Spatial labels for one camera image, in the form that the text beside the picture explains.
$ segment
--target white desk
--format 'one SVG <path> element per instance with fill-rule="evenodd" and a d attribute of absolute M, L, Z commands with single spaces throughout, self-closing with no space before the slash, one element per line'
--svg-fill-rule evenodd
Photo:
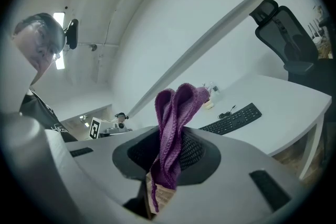
<path fill-rule="evenodd" d="M 234 105 L 232 113 L 253 103 L 263 115 L 225 136 L 273 156 L 308 133 L 298 174 L 302 179 L 316 152 L 331 97 L 292 82 L 255 74 L 239 79 L 222 91 L 222 96 L 210 110 L 201 108 L 187 126 L 200 128 L 217 121 L 219 114 Z"/>

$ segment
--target purple towel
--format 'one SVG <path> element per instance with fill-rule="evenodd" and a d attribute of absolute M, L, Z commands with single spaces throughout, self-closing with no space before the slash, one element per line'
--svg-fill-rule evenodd
<path fill-rule="evenodd" d="M 178 156 L 182 147 L 182 127 L 208 99 L 209 93 L 204 87 L 195 88 L 188 83 L 182 84 L 176 93 L 172 89 L 166 89 L 156 96 L 160 152 L 151 167 L 152 199 L 156 212 L 159 212 L 159 208 L 155 199 L 155 183 L 176 189 L 176 180 L 181 173 Z"/>

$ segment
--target ceiling light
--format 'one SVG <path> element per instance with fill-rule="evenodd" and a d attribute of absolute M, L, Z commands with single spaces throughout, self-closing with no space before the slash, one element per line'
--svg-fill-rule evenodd
<path fill-rule="evenodd" d="M 55 12 L 54 13 L 54 18 L 55 20 L 61 25 L 61 27 L 63 28 L 63 21 L 64 21 L 64 16 L 65 13 L 64 12 Z M 63 59 L 63 51 L 61 51 L 59 53 L 60 58 L 56 60 L 56 68 L 57 69 L 64 69 L 64 59 Z"/>

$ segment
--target keyboard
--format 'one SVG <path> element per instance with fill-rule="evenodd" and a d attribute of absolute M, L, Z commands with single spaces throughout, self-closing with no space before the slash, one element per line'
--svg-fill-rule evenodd
<path fill-rule="evenodd" d="M 260 117 L 261 112 L 251 103 L 241 110 L 199 129 L 223 135 L 241 128 Z"/>

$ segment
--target desk leg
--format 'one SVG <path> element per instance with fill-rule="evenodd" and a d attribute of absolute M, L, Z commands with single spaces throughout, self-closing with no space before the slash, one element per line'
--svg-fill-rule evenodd
<path fill-rule="evenodd" d="M 306 148 L 304 149 L 303 157 L 299 166 L 298 176 L 303 179 L 306 174 L 311 161 L 314 158 L 317 146 L 319 145 L 324 115 L 318 118 L 316 125 L 308 132 Z"/>

